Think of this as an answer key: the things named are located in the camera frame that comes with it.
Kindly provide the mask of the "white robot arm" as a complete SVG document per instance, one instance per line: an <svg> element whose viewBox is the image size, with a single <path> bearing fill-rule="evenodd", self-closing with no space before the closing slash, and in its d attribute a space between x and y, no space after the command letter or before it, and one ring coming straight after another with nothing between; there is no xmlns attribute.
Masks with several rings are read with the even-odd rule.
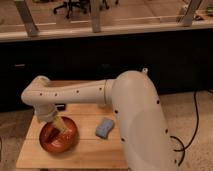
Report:
<svg viewBox="0 0 213 171"><path fill-rule="evenodd" d="M109 104L131 171L178 171L158 93L142 71L130 70L114 79L62 87L52 87L48 77L37 76L24 89L21 99L46 122L57 116L57 103Z"/></svg>

